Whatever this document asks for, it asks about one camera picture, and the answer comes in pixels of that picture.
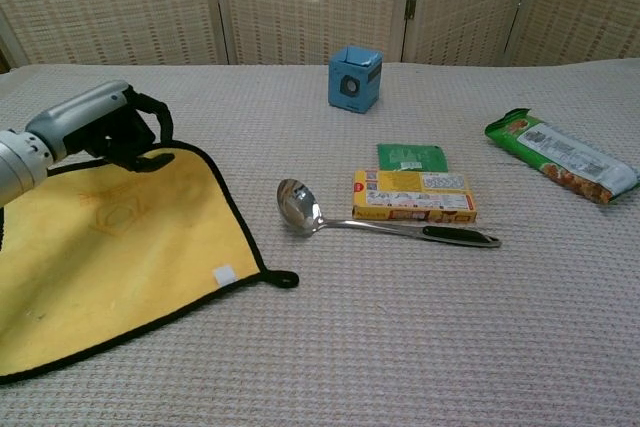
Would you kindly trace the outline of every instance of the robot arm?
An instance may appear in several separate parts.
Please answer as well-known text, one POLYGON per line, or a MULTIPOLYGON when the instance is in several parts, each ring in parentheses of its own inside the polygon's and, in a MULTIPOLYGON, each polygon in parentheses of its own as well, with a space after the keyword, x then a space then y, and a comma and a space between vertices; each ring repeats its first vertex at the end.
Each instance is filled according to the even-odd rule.
POLYGON ((167 165, 172 154, 141 156, 156 137, 138 110, 154 114, 161 141, 171 140, 167 106, 124 81, 107 82, 40 113, 22 133, 0 131, 0 208, 43 182, 53 164, 83 150, 133 172, 167 165))

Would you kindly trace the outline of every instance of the yellow box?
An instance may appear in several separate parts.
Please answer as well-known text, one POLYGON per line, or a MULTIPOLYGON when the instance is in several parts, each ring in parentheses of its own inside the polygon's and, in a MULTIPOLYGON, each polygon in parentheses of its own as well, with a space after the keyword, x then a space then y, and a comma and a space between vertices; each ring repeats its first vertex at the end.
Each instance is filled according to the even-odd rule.
POLYGON ((353 180, 353 218, 474 222, 476 205, 462 174, 359 170, 353 180))

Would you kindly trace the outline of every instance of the green package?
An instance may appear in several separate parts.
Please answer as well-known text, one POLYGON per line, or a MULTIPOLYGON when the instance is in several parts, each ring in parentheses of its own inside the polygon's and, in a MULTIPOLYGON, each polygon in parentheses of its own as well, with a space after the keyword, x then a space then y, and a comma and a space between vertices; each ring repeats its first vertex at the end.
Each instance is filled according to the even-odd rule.
POLYGON ((437 145, 378 144, 380 170, 447 172, 447 159, 437 145))
POLYGON ((507 112, 484 132, 554 182, 599 204, 609 203, 640 183, 640 174, 632 167, 528 113, 529 109, 507 112))

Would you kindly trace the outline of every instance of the yellow cloth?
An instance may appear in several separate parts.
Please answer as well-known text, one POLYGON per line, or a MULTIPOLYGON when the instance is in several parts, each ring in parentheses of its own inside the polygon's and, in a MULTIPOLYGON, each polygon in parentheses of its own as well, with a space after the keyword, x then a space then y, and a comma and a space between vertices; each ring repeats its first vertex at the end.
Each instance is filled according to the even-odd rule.
POLYGON ((169 320, 218 291, 216 273, 297 285, 264 267, 213 162, 171 145, 147 154, 175 154, 159 171, 94 162, 5 206, 0 380, 169 320))

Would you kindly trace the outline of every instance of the blue box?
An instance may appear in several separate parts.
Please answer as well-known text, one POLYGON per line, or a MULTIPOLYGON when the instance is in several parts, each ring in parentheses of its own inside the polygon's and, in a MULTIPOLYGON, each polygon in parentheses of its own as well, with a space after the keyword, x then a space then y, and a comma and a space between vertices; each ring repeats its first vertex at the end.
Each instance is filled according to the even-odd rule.
POLYGON ((329 104, 364 114, 378 100, 382 53, 348 46, 329 59, 329 104))

